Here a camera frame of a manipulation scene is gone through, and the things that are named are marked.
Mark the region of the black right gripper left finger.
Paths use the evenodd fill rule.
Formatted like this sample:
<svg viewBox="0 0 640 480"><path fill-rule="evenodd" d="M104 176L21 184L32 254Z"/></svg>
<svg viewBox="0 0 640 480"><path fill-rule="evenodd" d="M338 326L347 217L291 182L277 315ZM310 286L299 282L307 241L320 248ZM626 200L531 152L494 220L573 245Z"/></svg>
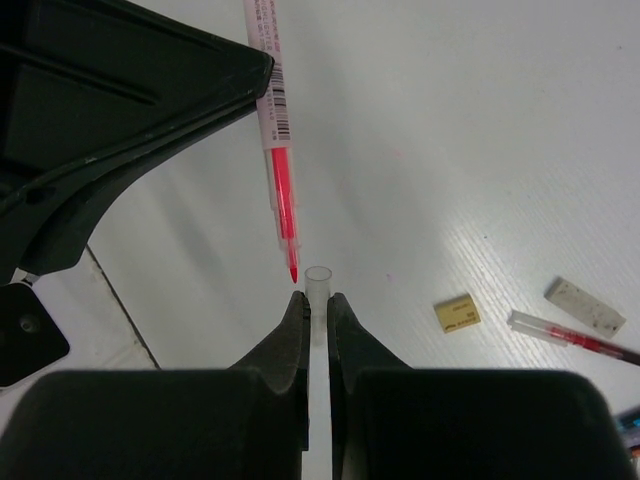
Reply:
<svg viewBox="0 0 640 480"><path fill-rule="evenodd" d="M225 369L58 371L1 437L5 479L297 479L309 447L310 307Z"/></svg>

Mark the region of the pink highlighter pen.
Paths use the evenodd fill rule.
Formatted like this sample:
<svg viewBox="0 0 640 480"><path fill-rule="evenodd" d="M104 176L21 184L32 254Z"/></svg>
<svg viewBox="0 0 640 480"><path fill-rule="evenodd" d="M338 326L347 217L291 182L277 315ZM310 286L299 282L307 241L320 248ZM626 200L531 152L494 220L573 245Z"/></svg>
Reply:
<svg viewBox="0 0 640 480"><path fill-rule="evenodd" d="M299 279L298 225L292 168L292 131L283 74L276 3L243 2L249 46L273 60L265 94L257 101L257 114L265 156L271 209L280 250L293 282Z"/></svg>

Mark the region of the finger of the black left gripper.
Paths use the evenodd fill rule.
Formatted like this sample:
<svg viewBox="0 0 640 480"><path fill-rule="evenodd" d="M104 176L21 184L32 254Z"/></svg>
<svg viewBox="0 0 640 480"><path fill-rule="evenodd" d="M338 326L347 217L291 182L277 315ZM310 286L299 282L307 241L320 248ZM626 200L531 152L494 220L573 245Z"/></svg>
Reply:
<svg viewBox="0 0 640 480"><path fill-rule="evenodd" d="M252 113L266 53L127 1L1 5L1 271L74 266L138 178Z"/></svg>

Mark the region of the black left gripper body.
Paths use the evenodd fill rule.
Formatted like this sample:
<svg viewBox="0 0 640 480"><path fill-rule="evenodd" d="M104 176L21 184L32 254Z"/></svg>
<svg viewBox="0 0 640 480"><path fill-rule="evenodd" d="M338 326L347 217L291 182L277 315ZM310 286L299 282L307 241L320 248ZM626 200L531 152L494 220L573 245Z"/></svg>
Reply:
<svg viewBox="0 0 640 480"><path fill-rule="evenodd" d="M1 285L1 387L14 388L70 353L70 344L21 267Z"/></svg>

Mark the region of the red pen with clear cap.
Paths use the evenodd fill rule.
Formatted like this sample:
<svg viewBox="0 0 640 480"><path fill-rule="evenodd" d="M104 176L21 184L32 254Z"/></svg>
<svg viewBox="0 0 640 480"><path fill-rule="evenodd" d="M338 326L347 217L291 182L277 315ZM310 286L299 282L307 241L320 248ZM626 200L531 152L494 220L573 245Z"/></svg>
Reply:
<svg viewBox="0 0 640 480"><path fill-rule="evenodd" d="M573 345L631 365L639 365L639 353L636 351L522 312L513 311L507 320L507 325L512 331L548 343L562 347Z"/></svg>

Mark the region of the blue pen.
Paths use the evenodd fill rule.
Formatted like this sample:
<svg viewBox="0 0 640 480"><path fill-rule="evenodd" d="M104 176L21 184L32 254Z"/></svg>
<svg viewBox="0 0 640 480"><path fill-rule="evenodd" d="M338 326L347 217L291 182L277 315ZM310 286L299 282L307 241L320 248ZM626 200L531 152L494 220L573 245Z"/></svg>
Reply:
<svg viewBox="0 0 640 480"><path fill-rule="evenodd" d="M614 416L618 431L626 435L640 426L640 406L635 406Z"/></svg>

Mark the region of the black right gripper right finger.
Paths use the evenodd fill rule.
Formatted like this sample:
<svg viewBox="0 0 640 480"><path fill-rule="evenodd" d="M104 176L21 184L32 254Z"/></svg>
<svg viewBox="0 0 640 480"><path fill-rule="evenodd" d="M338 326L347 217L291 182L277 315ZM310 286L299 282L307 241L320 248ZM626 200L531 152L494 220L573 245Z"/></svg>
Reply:
<svg viewBox="0 0 640 480"><path fill-rule="evenodd" d="M327 303L336 479L632 479L608 406L566 371L418 369Z"/></svg>

